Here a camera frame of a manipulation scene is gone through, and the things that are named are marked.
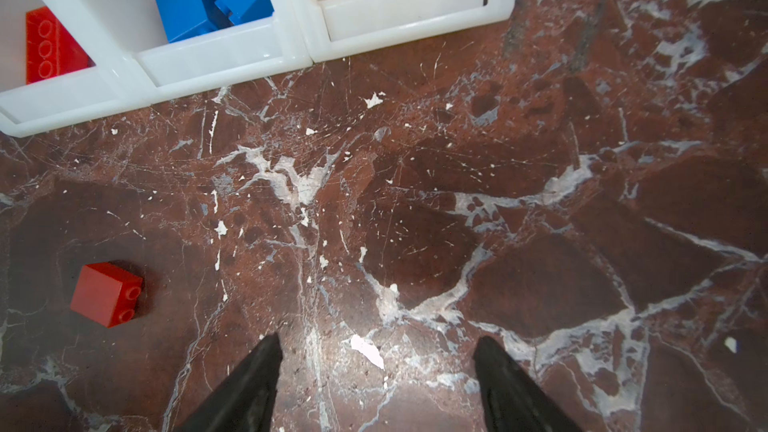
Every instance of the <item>marble surface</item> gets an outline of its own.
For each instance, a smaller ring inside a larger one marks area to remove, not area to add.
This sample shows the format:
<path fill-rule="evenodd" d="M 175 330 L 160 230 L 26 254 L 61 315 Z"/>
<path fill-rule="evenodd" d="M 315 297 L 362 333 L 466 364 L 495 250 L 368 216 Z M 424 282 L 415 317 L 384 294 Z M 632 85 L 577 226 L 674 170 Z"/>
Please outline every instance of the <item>marble surface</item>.
<path fill-rule="evenodd" d="M 484 334 L 585 430 L 768 430 L 766 42 L 768 0 L 518 0 L 0 138 L 5 430 L 166 432 L 273 331 L 275 431 L 484 430 Z M 146 282 L 109 330 L 101 261 Z"/>

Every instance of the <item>red lego brick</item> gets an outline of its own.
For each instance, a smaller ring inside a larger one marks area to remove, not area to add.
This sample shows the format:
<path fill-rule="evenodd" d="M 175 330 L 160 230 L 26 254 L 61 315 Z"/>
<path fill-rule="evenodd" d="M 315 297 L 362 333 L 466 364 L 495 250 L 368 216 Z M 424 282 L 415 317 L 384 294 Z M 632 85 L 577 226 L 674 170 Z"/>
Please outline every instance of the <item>red lego brick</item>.
<path fill-rule="evenodd" d="M 47 8 L 27 12 L 27 83 L 88 67 L 88 54 Z"/>
<path fill-rule="evenodd" d="M 143 279 L 109 262 L 84 265 L 70 309 L 106 327 L 134 316 Z"/>

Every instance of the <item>red toy block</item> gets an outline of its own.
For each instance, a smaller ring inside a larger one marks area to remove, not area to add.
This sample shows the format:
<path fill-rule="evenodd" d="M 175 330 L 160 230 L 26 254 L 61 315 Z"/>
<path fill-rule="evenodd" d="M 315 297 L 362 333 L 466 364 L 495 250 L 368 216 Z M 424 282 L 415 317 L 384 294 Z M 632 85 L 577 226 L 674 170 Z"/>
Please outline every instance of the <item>red toy block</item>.
<path fill-rule="evenodd" d="M 88 67 L 88 54 L 47 8 L 27 12 L 27 84 Z"/>
<path fill-rule="evenodd" d="M 70 309 L 106 327 L 134 317 L 143 279 L 109 262 L 84 265 Z"/>

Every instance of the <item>white plastic bin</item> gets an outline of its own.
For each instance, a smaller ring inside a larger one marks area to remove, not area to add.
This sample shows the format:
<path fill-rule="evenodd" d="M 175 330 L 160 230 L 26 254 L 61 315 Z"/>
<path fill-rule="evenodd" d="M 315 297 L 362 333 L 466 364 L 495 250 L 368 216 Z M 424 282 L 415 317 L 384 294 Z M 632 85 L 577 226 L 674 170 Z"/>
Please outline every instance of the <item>white plastic bin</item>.
<path fill-rule="evenodd" d="M 272 17 L 168 43 L 154 0 L 43 0 L 98 64 L 150 102 L 312 64 L 290 0 Z"/>
<path fill-rule="evenodd" d="M 514 0 L 292 0 L 317 61 L 506 20 Z"/>
<path fill-rule="evenodd" d="M 42 0 L 0 0 L 0 130 L 28 136 L 147 105 L 100 66 L 26 85 L 26 13 L 42 6 Z"/>

